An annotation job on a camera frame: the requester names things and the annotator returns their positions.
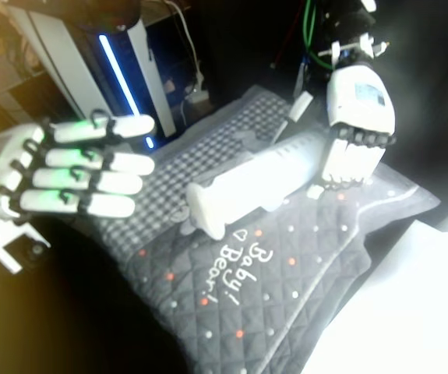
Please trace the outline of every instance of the red wire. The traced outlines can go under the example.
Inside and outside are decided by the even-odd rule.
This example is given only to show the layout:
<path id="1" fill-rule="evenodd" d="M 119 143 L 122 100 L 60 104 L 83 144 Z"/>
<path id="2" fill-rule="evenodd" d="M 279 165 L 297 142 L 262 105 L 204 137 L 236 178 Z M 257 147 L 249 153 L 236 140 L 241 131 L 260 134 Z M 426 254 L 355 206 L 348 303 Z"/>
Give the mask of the red wire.
<path id="1" fill-rule="evenodd" d="M 300 0 L 300 6 L 298 7 L 298 11 L 296 12 L 295 20 L 291 24 L 289 31 L 287 32 L 287 35 L 284 38 L 283 44 L 281 45 L 279 52 L 277 52 L 276 58 L 273 62 L 275 67 L 277 67 L 277 65 L 279 65 L 279 61 L 282 59 L 284 51 L 286 50 L 287 45 L 289 44 L 289 42 L 291 41 L 291 38 L 293 37 L 293 33 L 295 32 L 295 27 L 298 24 L 300 15 L 302 14 L 304 2 L 305 2 L 305 0 Z"/>

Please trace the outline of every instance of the polka dot fabric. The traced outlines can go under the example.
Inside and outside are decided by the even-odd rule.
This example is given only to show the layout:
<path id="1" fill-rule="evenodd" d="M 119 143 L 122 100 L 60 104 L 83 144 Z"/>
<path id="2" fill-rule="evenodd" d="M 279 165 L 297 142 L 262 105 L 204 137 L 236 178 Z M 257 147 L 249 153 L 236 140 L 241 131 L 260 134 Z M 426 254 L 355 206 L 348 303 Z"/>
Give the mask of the polka dot fabric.
<path id="1" fill-rule="evenodd" d="M 179 155 L 165 164 L 157 178 L 166 189 L 157 178 L 147 180 L 158 209 L 163 204 L 154 196 L 181 203 L 185 183 L 239 151 L 228 141 L 236 129 L 270 139 L 282 119 L 278 108 L 287 111 L 273 94 L 261 93 L 188 150 L 205 157 Z M 164 195 L 169 189 L 181 192 Z M 201 374 L 299 374 L 344 293 L 370 266 L 365 234 L 438 203 L 381 164 L 371 185 L 328 192 L 318 201 L 298 190 L 274 212 L 256 210 L 228 226 L 224 240 L 215 242 L 201 231 L 184 236 L 180 224 L 161 216 L 143 222 L 149 207 L 142 196 L 135 217 L 114 229 L 103 221 L 103 239 Z"/>

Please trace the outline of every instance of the green wire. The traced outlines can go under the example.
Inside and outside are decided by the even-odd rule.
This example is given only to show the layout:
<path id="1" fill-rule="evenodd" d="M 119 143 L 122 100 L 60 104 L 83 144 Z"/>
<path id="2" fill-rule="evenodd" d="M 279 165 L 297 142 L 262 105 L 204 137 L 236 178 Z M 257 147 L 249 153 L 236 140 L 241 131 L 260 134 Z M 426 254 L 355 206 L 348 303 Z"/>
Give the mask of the green wire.
<path id="1" fill-rule="evenodd" d="M 303 16 L 303 41 L 305 43 L 305 47 L 307 48 L 307 52 L 309 53 L 310 57 L 312 57 L 312 59 L 315 62 L 317 62 L 320 66 L 322 66 L 325 69 L 333 70 L 333 66 L 321 60 L 319 56 L 317 56 L 314 52 L 310 50 L 310 46 L 312 45 L 313 31 L 316 24 L 316 7 L 314 7 L 314 10 L 312 12 L 312 21 L 310 25 L 310 35 L 308 35 L 307 29 L 309 23 L 310 2 L 311 0 L 307 0 L 305 4 L 305 15 Z"/>

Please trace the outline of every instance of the quilted fabric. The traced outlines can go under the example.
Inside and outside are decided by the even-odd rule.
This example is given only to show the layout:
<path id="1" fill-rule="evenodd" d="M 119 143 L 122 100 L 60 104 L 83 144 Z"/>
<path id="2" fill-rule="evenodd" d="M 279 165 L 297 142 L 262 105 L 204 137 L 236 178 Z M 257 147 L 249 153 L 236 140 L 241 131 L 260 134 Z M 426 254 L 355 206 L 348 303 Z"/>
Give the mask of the quilted fabric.
<path id="1" fill-rule="evenodd" d="M 264 114 L 269 108 L 273 113 Z M 344 292 L 369 268 L 365 234 L 438 203 L 380 165 L 359 189 L 319 201 L 299 190 L 272 213 L 257 210 L 229 226 L 223 241 L 201 231 L 181 235 L 185 185 L 245 150 L 236 132 L 272 139 L 286 111 L 275 95 L 258 94 L 161 165 L 137 197 L 134 217 L 97 222 L 109 252 L 181 342 L 194 372 L 300 373 Z"/>

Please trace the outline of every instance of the blue led light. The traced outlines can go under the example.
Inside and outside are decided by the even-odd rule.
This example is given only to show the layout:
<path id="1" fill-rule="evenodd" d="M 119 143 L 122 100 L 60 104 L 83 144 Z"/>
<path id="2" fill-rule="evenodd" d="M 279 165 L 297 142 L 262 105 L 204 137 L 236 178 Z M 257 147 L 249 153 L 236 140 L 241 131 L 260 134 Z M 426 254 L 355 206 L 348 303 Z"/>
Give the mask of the blue led light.
<path id="1" fill-rule="evenodd" d="M 113 50 L 111 49 L 111 45 L 109 44 L 108 38 L 105 35 L 100 35 L 99 41 L 102 44 L 102 48 L 104 49 L 106 56 L 108 57 L 109 64 L 111 65 L 113 71 L 115 72 L 116 79 L 118 80 L 118 83 L 120 83 L 120 87 L 122 88 L 123 94 L 125 95 L 127 101 L 129 102 L 129 106 L 130 109 L 132 109 L 132 113 L 134 115 L 140 115 L 140 111 L 137 108 L 135 100 L 133 100 L 133 96 L 132 93 L 130 92 L 129 85 L 125 81 L 125 77 L 123 76 L 122 70 L 120 69 L 120 65 L 116 60 L 115 53 L 113 53 Z"/>
<path id="2" fill-rule="evenodd" d="M 152 150 L 154 148 L 154 141 L 150 136 L 146 136 L 146 144 Z"/>

